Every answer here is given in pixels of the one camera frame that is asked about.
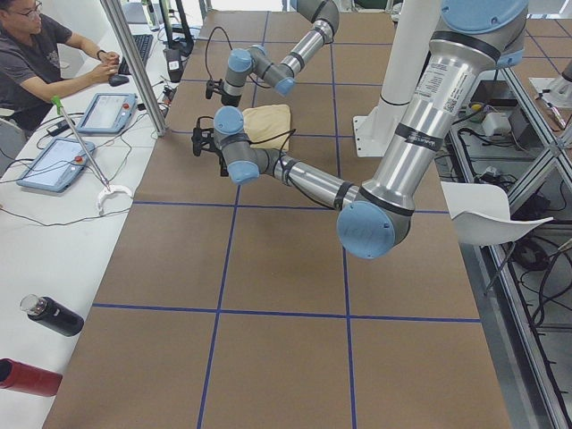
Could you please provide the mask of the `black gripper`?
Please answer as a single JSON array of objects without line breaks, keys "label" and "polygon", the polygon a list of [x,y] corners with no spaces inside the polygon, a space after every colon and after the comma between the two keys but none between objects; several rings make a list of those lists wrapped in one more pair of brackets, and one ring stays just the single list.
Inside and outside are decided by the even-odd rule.
[{"label": "black gripper", "polygon": [[217,150],[216,154],[218,156],[219,159],[219,166],[220,166],[220,175],[222,177],[228,177],[229,173],[228,173],[228,168],[227,168],[227,163],[224,159],[223,153],[221,150]]},{"label": "black gripper", "polygon": [[238,107],[240,105],[241,95],[223,95],[223,105]]}]

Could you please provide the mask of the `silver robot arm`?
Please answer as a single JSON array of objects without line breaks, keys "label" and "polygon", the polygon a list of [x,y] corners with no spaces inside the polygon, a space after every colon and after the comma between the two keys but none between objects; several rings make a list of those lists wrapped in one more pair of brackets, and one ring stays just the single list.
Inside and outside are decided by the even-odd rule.
[{"label": "silver robot arm", "polygon": [[292,1],[290,5],[311,23],[311,28],[280,61],[271,59],[262,45],[233,48],[225,77],[220,81],[223,105],[240,104],[251,74],[281,96],[287,96],[296,84],[297,75],[323,46],[333,42],[340,24],[340,10],[334,1]]},{"label": "silver robot arm", "polygon": [[238,108],[247,76],[255,74],[280,94],[339,27],[332,1],[297,1],[295,9],[311,30],[279,63],[262,46],[235,49],[223,81],[222,107],[214,116],[214,143],[231,180],[243,185],[262,174],[297,188],[338,211],[342,246],[361,258],[377,258],[408,235],[414,194],[442,146],[468,91],[480,73],[510,67],[522,58],[528,4],[525,1],[443,1],[428,46],[424,72],[396,126],[374,177],[355,186],[286,155],[261,148],[244,130]]}]

